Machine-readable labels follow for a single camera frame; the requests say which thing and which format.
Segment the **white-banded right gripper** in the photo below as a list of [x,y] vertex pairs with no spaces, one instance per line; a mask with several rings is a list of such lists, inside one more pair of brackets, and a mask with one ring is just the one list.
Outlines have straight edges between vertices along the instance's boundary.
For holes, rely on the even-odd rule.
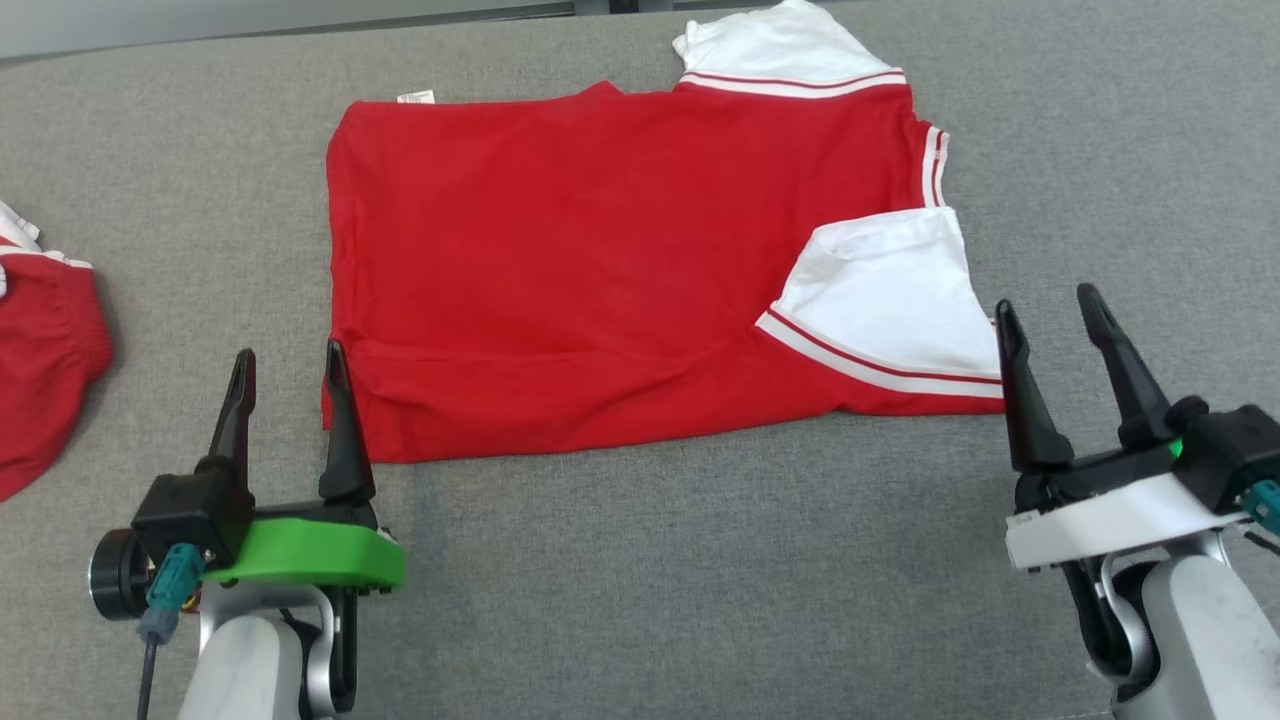
[[1092,283],[1076,287],[1085,333],[1101,352],[1120,413],[1123,448],[1075,457],[1030,369],[1030,345],[1007,299],[996,305],[996,334],[1015,512],[1005,546],[1019,570],[1143,550],[1245,521],[1216,512],[1172,473],[1180,441],[1165,418],[1170,402],[1128,333]]

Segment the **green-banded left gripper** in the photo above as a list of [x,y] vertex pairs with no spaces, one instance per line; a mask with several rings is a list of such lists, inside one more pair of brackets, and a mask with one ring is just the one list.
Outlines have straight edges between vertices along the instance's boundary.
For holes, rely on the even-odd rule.
[[[142,618],[161,589],[169,555],[191,566],[182,585],[276,583],[389,593],[404,584],[404,551],[369,502],[376,495],[346,351],[326,343],[324,389],[330,424],[319,493],[326,502],[259,509],[225,557],[187,538],[152,552],[132,528],[110,530],[91,555],[90,601],[109,621]],[[256,406],[256,355],[242,348],[232,368],[209,452],[197,471],[218,470],[248,491],[250,418]]]

